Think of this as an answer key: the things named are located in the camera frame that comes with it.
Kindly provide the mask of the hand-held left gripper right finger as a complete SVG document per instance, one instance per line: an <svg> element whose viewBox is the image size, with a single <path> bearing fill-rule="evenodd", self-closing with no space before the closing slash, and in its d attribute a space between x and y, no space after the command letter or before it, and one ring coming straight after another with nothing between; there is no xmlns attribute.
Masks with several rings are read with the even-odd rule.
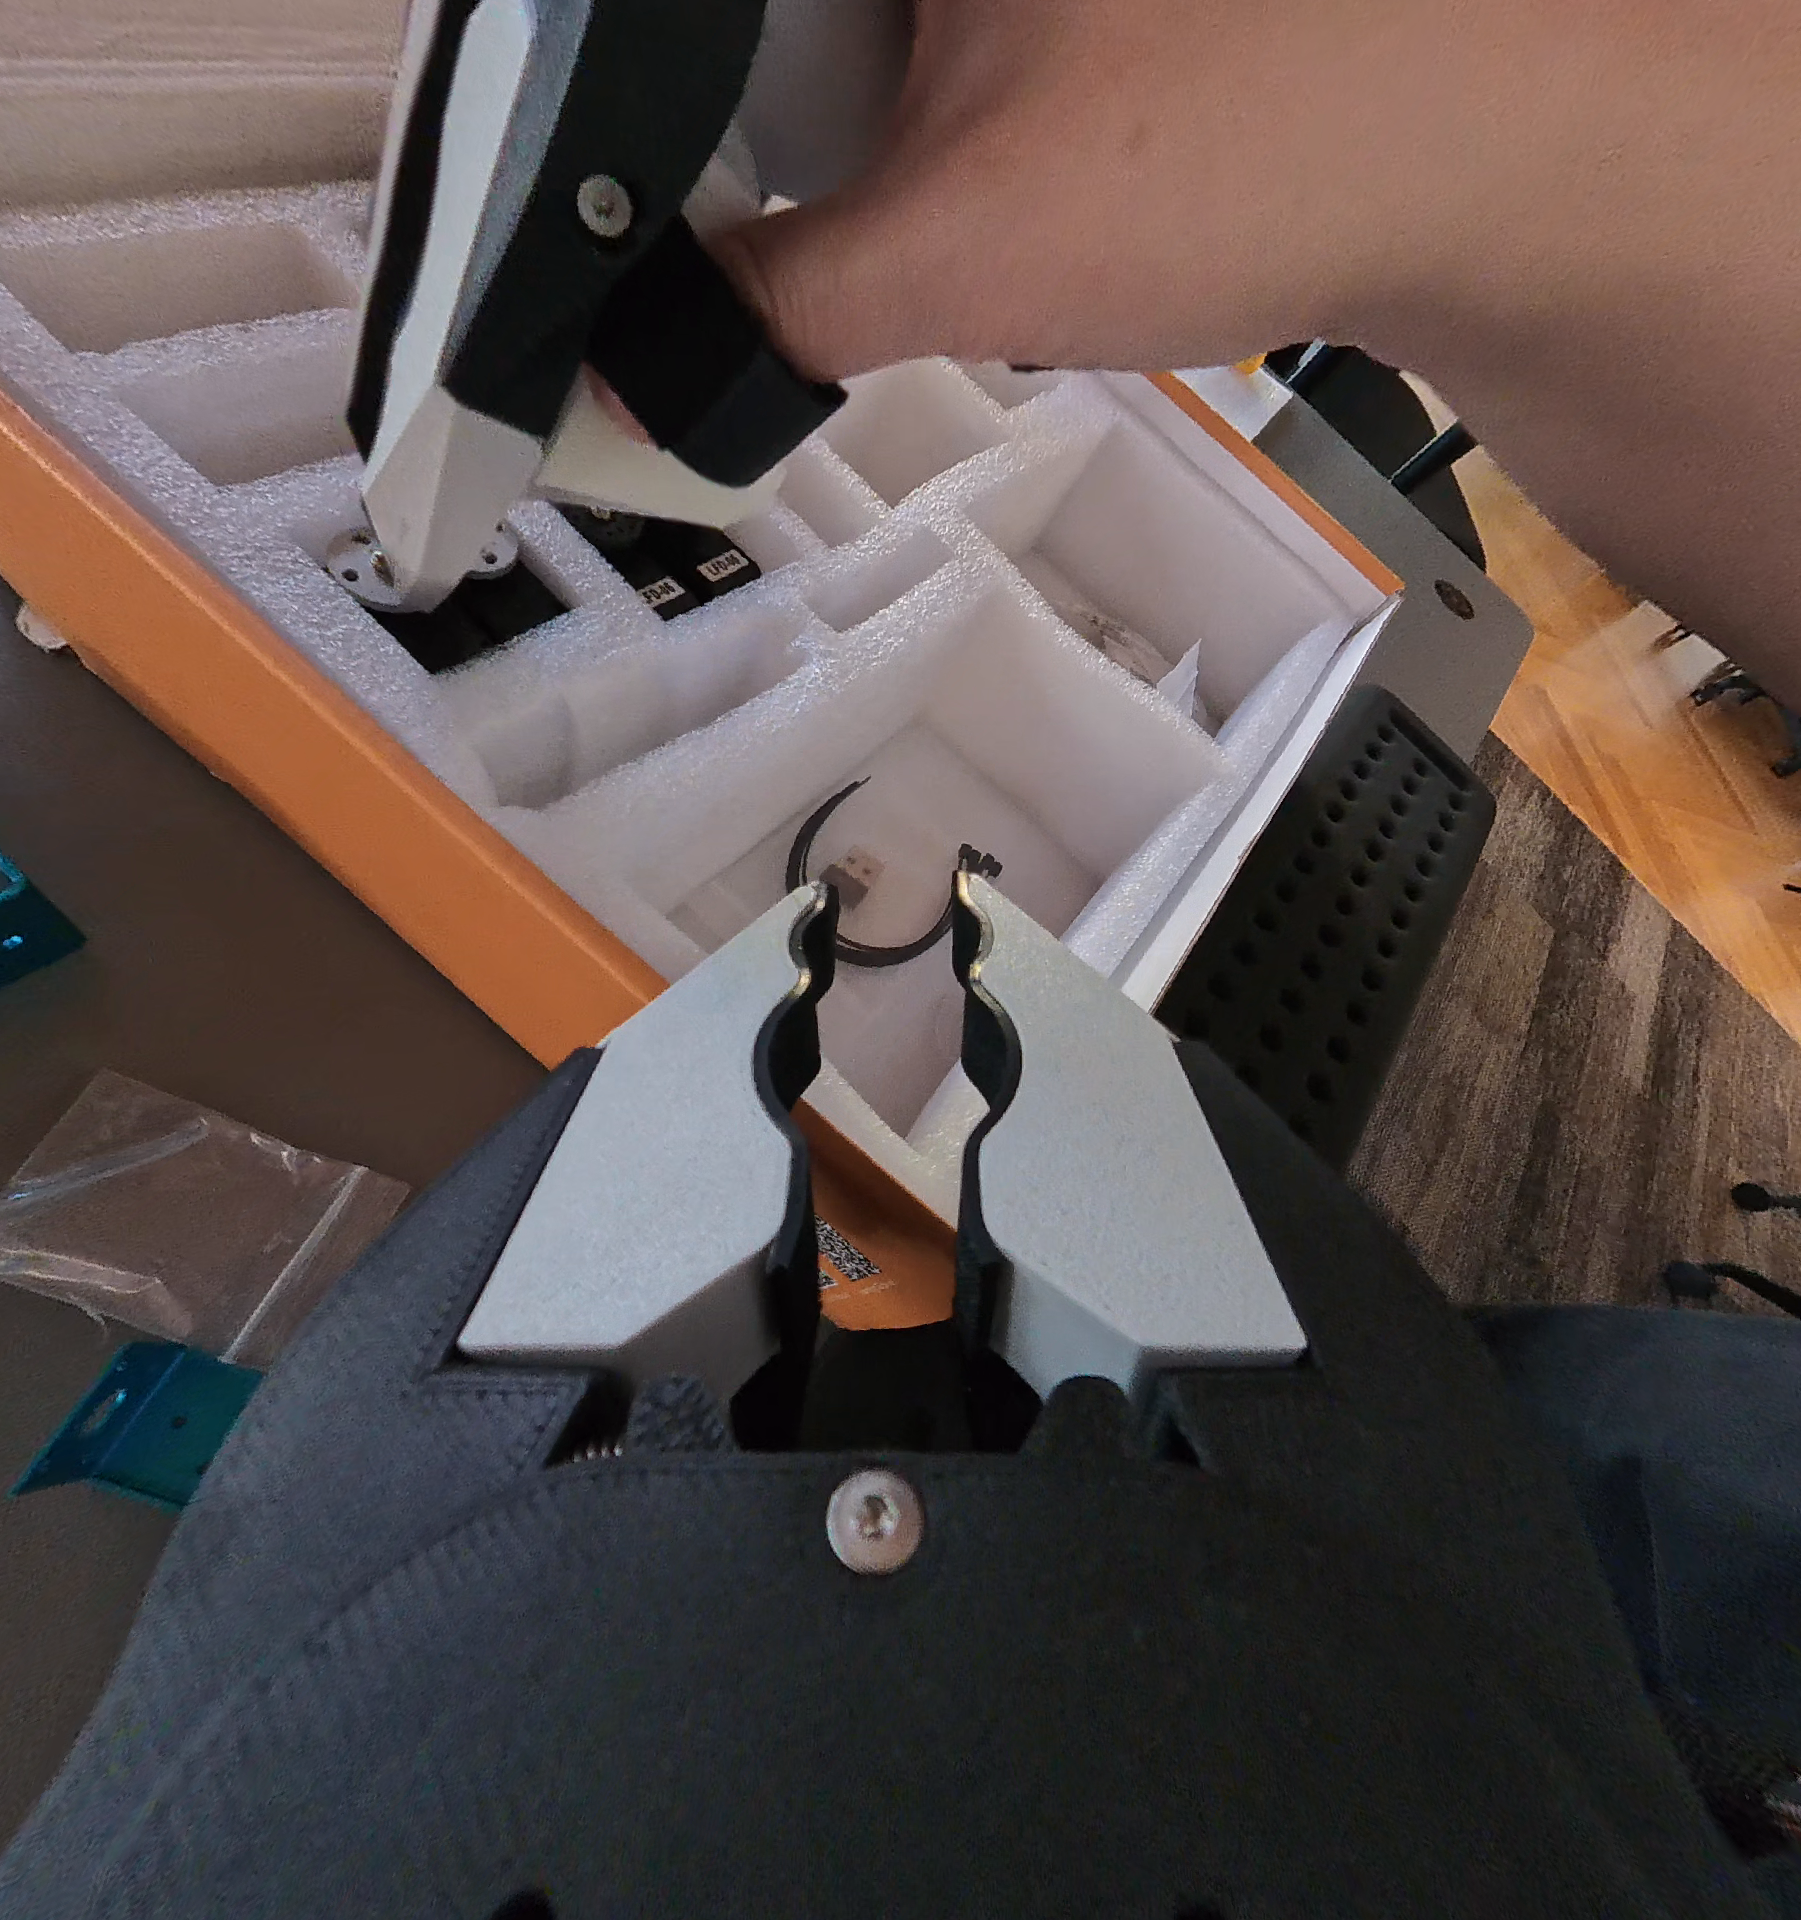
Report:
<svg viewBox="0 0 1801 1920"><path fill-rule="evenodd" d="M960 1432L1016 1453L1056 1394L1140 1428L1196 1386L1307 1380L1310 1334L1177 1038L1000 880L958 870L948 1074Z"/></svg>

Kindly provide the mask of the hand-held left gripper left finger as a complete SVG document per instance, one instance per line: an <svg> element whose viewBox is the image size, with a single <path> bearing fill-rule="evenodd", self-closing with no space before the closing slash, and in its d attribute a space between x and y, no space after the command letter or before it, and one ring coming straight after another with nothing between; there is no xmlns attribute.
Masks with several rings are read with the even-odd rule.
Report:
<svg viewBox="0 0 1801 1920"><path fill-rule="evenodd" d="M800 1437L819 1330L817 1007L839 901L803 884L601 1045L457 1352L696 1380L738 1437Z"/></svg>

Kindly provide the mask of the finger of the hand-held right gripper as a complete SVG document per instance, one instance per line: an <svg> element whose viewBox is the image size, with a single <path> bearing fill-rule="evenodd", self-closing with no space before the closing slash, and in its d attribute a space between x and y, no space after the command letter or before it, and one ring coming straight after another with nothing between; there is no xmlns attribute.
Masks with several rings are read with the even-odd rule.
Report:
<svg viewBox="0 0 1801 1920"><path fill-rule="evenodd" d="M482 561L535 457L452 397L448 372L537 42L537 4L407 4L348 393L369 596L396 610L435 609Z"/></svg>

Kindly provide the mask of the black servo with white horn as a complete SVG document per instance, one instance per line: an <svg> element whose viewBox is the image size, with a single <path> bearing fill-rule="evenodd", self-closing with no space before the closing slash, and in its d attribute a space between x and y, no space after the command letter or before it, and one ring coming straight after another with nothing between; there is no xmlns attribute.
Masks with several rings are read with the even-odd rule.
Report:
<svg viewBox="0 0 1801 1920"><path fill-rule="evenodd" d="M566 612L566 603L522 558L522 540L499 520L482 556L438 604L442 639L432 671L452 671L523 638Z"/></svg>
<svg viewBox="0 0 1801 1920"><path fill-rule="evenodd" d="M426 671L446 673L461 663L461 627L454 607L411 604L372 531L356 527L338 537L325 570Z"/></svg>

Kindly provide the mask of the white foam box insert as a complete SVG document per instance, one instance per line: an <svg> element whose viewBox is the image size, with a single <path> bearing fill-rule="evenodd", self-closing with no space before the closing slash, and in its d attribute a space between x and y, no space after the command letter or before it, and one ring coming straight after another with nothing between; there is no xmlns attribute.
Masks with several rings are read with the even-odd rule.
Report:
<svg viewBox="0 0 1801 1920"><path fill-rule="evenodd" d="M426 671L325 570L369 189L0 216L0 576L517 1044L557 1062L863 849L841 925L925 931L960 843L1163 996L1360 678L1399 581L1177 377L912 361L855 381L748 587L661 620L548 505L566 612ZM1214 738L1054 610L1173 659Z"/></svg>

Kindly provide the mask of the person's right forearm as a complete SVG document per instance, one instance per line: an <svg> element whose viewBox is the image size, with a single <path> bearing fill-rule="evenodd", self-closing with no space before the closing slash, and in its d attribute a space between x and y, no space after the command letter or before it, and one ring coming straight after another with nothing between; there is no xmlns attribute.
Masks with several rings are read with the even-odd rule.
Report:
<svg viewBox="0 0 1801 1920"><path fill-rule="evenodd" d="M1367 25L1376 237L1335 323L1801 707L1801 4Z"/></svg>

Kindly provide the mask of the dark desk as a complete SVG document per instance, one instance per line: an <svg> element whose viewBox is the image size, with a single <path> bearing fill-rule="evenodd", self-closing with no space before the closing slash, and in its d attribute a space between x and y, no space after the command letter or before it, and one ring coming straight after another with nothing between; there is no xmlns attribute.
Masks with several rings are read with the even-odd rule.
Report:
<svg viewBox="0 0 1801 1920"><path fill-rule="evenodd" d="M0 852L86 932L0 989L0 1187L100 1069L426 1187L542 1071L0 583ZM14 1501L118 1341L0 1285L0 1849L109 1679L172 1518Z"/></svg>

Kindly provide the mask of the person's right hand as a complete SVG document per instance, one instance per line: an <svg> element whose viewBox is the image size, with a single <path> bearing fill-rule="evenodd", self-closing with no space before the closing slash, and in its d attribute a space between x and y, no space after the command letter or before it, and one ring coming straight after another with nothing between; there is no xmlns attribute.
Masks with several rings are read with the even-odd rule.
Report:
<svg viewBox="0 0 1801 1920"><path fill-rule="evenodd" d="M922 4L872 161L715 241L803 374L1210 367L1424 274L1321 4Z"/></svg>

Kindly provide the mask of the black perforated panel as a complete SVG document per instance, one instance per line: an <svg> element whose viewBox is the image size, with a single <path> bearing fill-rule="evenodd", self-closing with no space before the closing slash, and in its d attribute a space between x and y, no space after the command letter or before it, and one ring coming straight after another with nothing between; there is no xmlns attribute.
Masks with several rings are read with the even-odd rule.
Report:
<svg viewBox="0 0 1801 1920"><path fill-rule="evenodd" d="M1402 700L1356 688L1272 813L1155 1018L1345 1172L1497 818Z"/></svg>

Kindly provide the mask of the flat clear plastic bag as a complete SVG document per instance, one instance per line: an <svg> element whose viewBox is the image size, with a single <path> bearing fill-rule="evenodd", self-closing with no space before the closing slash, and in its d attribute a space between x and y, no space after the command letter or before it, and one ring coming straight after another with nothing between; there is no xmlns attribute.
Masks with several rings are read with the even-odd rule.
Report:
<svg viewBox="0 0 1801 1920"><path fill-rule="evenodd" d="M0 1281L273 1367L407 1184L100 1071L0 1188Z"/></svg>

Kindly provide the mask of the clear bag of small parts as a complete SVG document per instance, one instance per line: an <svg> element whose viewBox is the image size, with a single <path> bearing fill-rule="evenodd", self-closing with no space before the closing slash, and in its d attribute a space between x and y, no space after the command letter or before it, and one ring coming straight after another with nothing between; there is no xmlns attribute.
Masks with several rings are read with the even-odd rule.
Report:
<svg viewBox="0 0 1801 1920"><path fill-rule="evenodd" d="M1220 730L1214 707L1201 691L1201 644L1171 656L1155 639L1088 600L1058 596L1058 618L1114 666L1151 688L1185 720L1214 738Z"/></svg>

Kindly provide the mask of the person's dark trousers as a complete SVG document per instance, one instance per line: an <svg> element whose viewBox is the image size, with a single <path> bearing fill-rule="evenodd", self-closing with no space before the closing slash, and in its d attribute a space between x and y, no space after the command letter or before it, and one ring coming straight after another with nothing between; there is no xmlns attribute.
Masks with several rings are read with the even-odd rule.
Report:
<svg viewBox="0 0 1801 1920"><path fill-rule="evenodd" d="M1568 1476L1646 1684L1801 1759L1801 1322L1475 1312Z"/></svg>

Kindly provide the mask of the black chair base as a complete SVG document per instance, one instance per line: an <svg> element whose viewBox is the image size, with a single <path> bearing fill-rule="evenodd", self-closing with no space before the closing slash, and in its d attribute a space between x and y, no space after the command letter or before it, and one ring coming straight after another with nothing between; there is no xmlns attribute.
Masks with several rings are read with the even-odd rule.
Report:
<svg viewBox="0 0 1801 1920"><path fill-rule="evenodd" d="M1741 1181L1660 1269L1674 1309L1767 1312L1801 1322L1801 1192Z"/></svg>
<svg viewBox="0 0 1801 1920"><path fill-rule="evenodd" d="M1720 651L1711 651L1706 673L1702 673L1685 698L1695 710L1722 704L1737 709L1757 704L1770 707L1785 741L1785 752L1773 761L1773 772L1777 780L1801 776L1801 712L1777 700L1768 688L1759 685L1740 663Z"/></svg>

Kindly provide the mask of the grey metal panel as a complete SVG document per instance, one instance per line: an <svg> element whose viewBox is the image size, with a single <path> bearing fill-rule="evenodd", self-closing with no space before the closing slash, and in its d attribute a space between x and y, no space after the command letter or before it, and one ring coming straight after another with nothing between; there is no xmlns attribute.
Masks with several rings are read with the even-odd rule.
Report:
<svg viewBox="0 0 1801 1920"><path fill-rule="evenodd" d="M1444 424L1405 386L1402 426L1371 464L1307 397L1290 397L1256 443L1314 502L1402 580L1399 607L1360 681L1397 693L1471 762L1533 644L1533 623L1473 556L1426 515L1434 484L1397 493L1392 471Z"/></svg>

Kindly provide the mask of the small blue metal bracket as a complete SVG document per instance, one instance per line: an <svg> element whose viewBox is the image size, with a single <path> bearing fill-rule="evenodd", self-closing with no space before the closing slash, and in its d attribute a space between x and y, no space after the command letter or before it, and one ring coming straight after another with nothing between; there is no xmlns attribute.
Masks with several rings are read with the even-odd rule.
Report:
<svg viewBox="0 0 1801 1920"><path fill-rule="evenodd" d="M263 1380L180 1342L127 1342L9 1491L88 1484L177 1514Z"/></svg>

